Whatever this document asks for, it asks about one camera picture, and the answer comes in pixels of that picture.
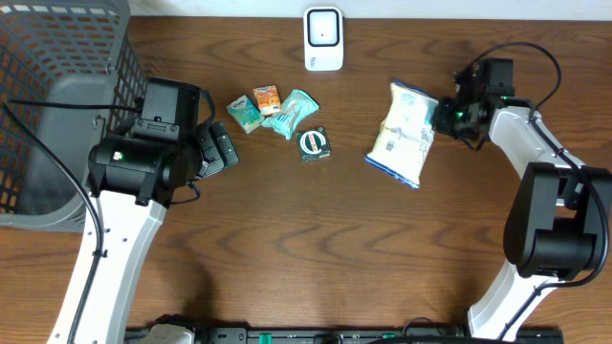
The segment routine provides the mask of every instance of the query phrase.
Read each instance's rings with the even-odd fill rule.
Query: small package
[[[400,81],[391,83],[392,102],[374,148],[365,160],[413,189],[433,143],[431,118],[438,100]]]
[[[247,134],[255,130],[264,121],[264,117],[261,116],[247,96],[241,96],[228,105],[228,112]]]
[[[297,125],[316,110],[318,110],[318,104],[304,91],[293,90],[283,101],[283,110],[280,115],[264,119],[261,125],[273,128],[276,133],[290,140]]]
[[[280,97],[276,90],[276,85],[259,87],[252,92],[255,94],[257,99],[257,106],[261,115],[272,116],[280,112]]]
[[[331,153],[323,127],[298,132],[297,146],[303,162],[329,157]]]

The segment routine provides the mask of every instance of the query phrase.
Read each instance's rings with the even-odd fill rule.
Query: green connector
[[[272,344],[272,335],[271,334],[260,334],[259,335],[259,344]]]

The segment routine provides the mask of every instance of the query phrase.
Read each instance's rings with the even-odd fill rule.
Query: white barcode scanner
[[[344,60],[342,12],[333,6],[304,12],[304,65],[309,71],[336,71]]]

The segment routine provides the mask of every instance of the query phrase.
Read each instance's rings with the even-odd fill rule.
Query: orange packet
[[[257,107],[261,115],[272,116],[280,113],[282,108],[276,85],[259,87],[253,89],[252,92],[257,99]]]

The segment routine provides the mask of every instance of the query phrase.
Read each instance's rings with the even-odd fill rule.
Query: wooden table
[[[397,77],[452,96],[452,72],[494,43],[533,41],[564,69],[542,109],[548,128],[583,161],[612,169],[612,26],[606,23],[346,20],[344,67],[308,73],[299,19],[133,18],[129,33],[149,75],[210,90],[240,163],[198,182],[197,203],[173,206],[149,251],[129,325],[164,313],[254,327],[397,327],[415,316],[458,323],[504,261],[502,232],[519,184],[493,144],[474,153],[437,136],[413,191],[363,160]],[[554,84],[536,51],[508,49],[520,96]],[[256,86],[309,93],[332,156],[303,163],[294,140],[246,135],[225,106]],[[189,190],[176,193],[189,197]],[[51,332],[80,238],[0,230],[0,342]],[[560,326],[567,343],[612,341],[612,272],[558,290],[529,323]]]

